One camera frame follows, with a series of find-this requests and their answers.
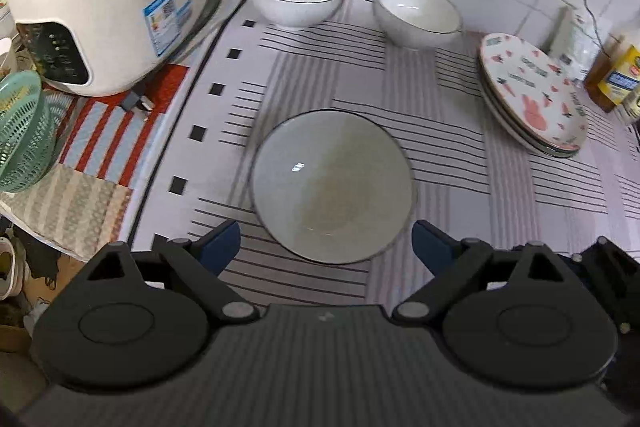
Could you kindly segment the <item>large grey bowl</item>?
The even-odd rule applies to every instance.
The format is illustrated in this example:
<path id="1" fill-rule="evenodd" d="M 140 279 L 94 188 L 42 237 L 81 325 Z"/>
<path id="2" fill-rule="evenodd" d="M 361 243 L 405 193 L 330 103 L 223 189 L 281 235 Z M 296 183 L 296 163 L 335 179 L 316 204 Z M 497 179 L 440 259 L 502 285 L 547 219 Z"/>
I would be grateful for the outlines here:
<path id="1" fill-rule="evenodd" d="M 250 169 L 260 223 L 287 251 L 322 265 L 351 265 L 385 251 L 412 213 L 411 167 L 379 124 L 341 109 L 281 122 Z"/>

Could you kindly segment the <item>white carrot heart plate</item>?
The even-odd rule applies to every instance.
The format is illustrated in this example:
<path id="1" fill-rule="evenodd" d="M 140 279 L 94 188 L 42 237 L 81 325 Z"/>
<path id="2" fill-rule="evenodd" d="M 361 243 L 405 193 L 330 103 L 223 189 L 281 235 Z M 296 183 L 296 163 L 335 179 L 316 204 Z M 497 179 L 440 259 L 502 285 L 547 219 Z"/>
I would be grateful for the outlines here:
<path id="1" fill-rule="evenodd" d="M 558 64 L 533 44 L 501 32 L 483 37 L 478 57 L 490 91 L 518 124 L 544 145 L 578 152 L 588 120 Z"/>

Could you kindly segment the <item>white bowl black rim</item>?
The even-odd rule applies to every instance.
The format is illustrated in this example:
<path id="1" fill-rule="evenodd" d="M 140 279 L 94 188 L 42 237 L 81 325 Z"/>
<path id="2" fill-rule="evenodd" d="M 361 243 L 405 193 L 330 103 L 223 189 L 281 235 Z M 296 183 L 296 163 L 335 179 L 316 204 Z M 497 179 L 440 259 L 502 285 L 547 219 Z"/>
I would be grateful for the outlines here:
<path id="1" fill-rule="evenodd" d="M 449 0 L 373 0 L 373 15 L 396 46 L 441 48 L 462 34 L 462 17 Z"/>

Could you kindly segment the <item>red striped cloth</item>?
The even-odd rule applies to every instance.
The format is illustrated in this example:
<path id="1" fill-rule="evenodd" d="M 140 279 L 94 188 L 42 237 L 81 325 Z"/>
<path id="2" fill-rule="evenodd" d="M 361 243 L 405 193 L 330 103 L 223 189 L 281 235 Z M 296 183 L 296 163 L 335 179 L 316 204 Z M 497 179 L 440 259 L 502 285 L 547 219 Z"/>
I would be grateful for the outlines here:
<path id="1" fill-rule="evenodd" d="M 139 248 L 182 237 L 202 160 L 236 144 L 248 114 L 227 117 L 235 92 L 216 65 L 220 33 L 244 0 L 221 0 L 200 44 L 153 81 L 149 112 L 122 109 L 118 95 L 78 98 L 50 90 L 53 164 L 35 185 L 1 196 L 1 214 L 60 253 L 88 260 L 120 239 Z"/>

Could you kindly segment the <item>clear vinegar bottle yellow cap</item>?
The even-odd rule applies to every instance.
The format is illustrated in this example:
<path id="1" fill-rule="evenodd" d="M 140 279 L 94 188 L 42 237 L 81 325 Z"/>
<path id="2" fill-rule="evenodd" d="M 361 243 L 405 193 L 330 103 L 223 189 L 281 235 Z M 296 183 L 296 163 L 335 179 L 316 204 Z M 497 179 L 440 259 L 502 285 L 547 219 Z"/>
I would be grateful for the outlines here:
<path id="1" fill-rule="evenodd" d="M 626 126 L 637 124 L 640 120 L 640 84 L 623 99 L 623 102 L 616 108 L 617 117 Z"/>

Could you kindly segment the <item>yellow label cooking wine bottle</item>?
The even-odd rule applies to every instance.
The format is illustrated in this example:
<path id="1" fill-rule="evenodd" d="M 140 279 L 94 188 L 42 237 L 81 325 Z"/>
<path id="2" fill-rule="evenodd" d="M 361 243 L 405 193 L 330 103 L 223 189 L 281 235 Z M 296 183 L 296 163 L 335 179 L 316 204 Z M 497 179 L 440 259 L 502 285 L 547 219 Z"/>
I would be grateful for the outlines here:
<path id="1" fill-rule="evenodd" d="M 639 25 L 627 25 L 612 37 L 590 70 L 585 89 L 604 113 L 622 104 L 639 84 Z"/>

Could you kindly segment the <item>green plastic basket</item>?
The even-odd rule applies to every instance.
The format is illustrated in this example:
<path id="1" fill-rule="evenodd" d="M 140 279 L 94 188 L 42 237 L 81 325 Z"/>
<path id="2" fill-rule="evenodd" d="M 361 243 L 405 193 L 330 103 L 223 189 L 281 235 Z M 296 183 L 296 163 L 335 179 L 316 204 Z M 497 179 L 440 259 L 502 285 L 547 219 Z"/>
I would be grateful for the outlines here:
<path id="1" fill-rule="evenodd" d="M 54 121 L 39 75 L 14 72 L 1 81 L 1 191 L 17 193 L 49 169 Z"/>

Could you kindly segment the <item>white salt bag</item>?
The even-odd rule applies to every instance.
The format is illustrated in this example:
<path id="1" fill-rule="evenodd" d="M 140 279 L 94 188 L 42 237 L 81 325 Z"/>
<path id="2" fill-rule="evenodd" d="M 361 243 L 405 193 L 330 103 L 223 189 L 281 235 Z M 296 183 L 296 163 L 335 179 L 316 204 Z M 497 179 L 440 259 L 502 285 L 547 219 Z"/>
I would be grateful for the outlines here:
<path id="1" fill-rule="evenodd" d="M 548 57 L 560 66 L 571 82 L 582 84 L 600 54 L 611 27 L 612 23 L 606 18 L 600 18 L 595 25 L 585 9 L 569 6 L 562 11 Z"/>

